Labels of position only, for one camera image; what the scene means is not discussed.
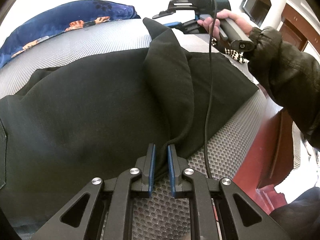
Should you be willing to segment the black jacket sleeve forearm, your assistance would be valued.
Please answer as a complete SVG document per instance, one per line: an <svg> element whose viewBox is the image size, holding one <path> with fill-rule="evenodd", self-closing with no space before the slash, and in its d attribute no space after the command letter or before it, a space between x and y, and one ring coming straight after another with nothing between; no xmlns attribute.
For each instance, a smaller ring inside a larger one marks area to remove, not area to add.
<svg viewBox="0 0 320 240"><path fill-rule="evenodd" d="M285 42L276 29L253 28L248 70L272 100L285 108L309 144L319 148L319 62Z"/></svg>

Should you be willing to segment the person's right hand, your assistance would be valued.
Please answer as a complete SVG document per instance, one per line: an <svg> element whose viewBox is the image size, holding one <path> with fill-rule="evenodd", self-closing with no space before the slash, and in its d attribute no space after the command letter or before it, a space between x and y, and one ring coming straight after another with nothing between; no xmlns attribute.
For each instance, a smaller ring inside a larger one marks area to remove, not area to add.
<svg viewBox="0 0 320 240"><path fill-rule="evenodd" d="M208 33L212 33L216 40L220 40L220 21L225 18L230 18L233 20L247 36L249 36L251 30L253 29L253 27L244 18L227 9L223 9L218 12L215 20L213 20L211 17L208 17L205 20L198 20L197 23L204 27Z"/></svg>

